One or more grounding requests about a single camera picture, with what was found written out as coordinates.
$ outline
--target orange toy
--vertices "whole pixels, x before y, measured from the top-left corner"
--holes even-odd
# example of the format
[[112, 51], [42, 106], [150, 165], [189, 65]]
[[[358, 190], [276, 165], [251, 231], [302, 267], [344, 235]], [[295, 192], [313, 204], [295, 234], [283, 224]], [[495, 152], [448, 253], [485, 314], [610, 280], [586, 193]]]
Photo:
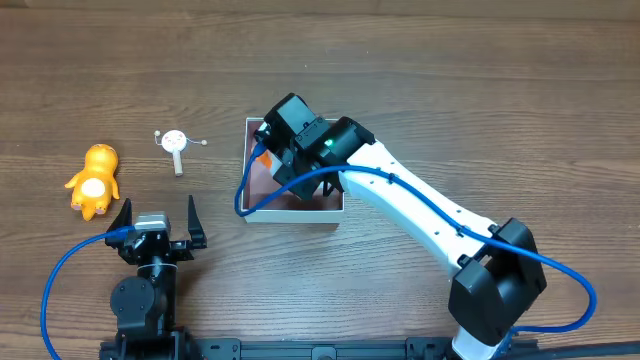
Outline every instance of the orange toy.
[[118, 184], [113, 173], [118, 166], [118, 154], [109, 145], [93, 145], [84, 158], [84, 169], [64, 185], [73, 189], [71, 208], [82, 210], [89, 221], [94, 214], [104, 214], [111, 197], [120, 199]]

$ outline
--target wooden surface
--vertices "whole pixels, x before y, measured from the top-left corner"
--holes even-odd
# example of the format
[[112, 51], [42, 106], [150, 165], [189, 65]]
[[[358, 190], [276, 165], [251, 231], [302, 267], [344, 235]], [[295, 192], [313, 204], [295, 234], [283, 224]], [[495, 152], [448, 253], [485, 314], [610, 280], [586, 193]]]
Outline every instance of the wooden surface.
[[[607, 2], [581, 3], [596, 13]], [[46, 358], [47, 276], [122, 203], [89, 223], [69, 207], [63, 184], [99, 142], [120, 155], [134, 213], [166, 211], [174, 239], [187, 234], [194, 195], [209, 249], [180, 267], [178, 316], [196, 336], [453, 335], [444, 272], [360, 201], [348, 200], [338, 227], [234, 214], [244, 118], [291, 91], [360, 121], [469, 210], [520, 218], [542, 253], [593, 282], [593, 321], [538, 336], [544, 346], [638, 340], [640, 25], [366, 13], [0, 10], [0, 358]], [[172, 128], [210, 144], [184, 153], [182, 178], [152, 139]], [[65, 265], [48, 312], [63, 359], [96, 358], [116, 330], [112, 287], [134, 273], [102, 244]], [[546, 275], [520, 324], [582, 313], [580, 286]]]

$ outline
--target open box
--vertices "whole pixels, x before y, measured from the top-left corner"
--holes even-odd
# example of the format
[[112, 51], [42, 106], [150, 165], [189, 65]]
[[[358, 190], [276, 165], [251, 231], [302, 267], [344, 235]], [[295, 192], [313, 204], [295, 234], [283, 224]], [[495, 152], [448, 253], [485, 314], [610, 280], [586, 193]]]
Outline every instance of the open box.
[[[244, 168], [256, 146], [253, 133], [262, 125], [262, 118], [247, 118], [244, 139]], [[240, 198], [243, 211], [256, 205], [281, 187], [273, 180], [269, 169], [259, 161], [251, 166], [247, 186]], [[300, 200], [291, 192], [286, 192], [267, 206], [245, 216], [248, 223], [328, 223], [335, 224], [344, 215], [344, 194], [333, 191], [328, 197], [322, 196], [322, 184], [310, 201]]]

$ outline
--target yellow plush toy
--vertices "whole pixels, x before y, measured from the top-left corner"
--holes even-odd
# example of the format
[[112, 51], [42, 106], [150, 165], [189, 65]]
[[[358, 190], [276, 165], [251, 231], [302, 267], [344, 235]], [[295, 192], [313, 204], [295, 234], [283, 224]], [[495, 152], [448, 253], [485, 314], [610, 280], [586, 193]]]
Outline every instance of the yellow plush toy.
[[93, 145], [84, 159], [84, 169], [64, 185], [73, 189], [71, 208], [82, 210], [89, 221], [94, 214], [104, 214], [111, 197], [120, 199], [118, 184], [113, 173], [118, 166], [118, 155], [109, 145]]

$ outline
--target toy head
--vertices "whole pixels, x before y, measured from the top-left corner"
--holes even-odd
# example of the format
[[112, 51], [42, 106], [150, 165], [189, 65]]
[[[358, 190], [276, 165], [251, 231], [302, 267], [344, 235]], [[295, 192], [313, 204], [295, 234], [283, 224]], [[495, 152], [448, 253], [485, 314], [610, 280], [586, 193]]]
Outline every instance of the toy head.
[[93, 145], [85, 156], [85, 167], [113, 173], [118, 166], [118, 154], [109, 145]]

